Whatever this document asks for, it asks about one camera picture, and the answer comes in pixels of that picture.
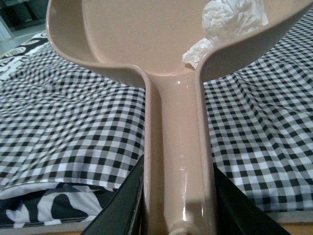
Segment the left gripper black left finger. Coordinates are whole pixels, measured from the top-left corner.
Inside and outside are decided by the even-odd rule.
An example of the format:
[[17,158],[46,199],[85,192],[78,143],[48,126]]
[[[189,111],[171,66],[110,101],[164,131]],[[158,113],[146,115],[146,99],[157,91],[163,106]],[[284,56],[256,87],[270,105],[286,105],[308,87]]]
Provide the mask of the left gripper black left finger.
[[141,157],[111,201],[82,232],[84,235],[140,234],[144,157]]

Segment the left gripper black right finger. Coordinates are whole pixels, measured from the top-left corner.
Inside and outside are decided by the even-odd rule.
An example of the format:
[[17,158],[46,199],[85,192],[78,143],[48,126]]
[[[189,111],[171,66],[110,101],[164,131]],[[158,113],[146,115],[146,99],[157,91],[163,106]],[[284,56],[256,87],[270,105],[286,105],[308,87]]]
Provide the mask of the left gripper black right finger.
[[288,235],[213,165],[219,235]]

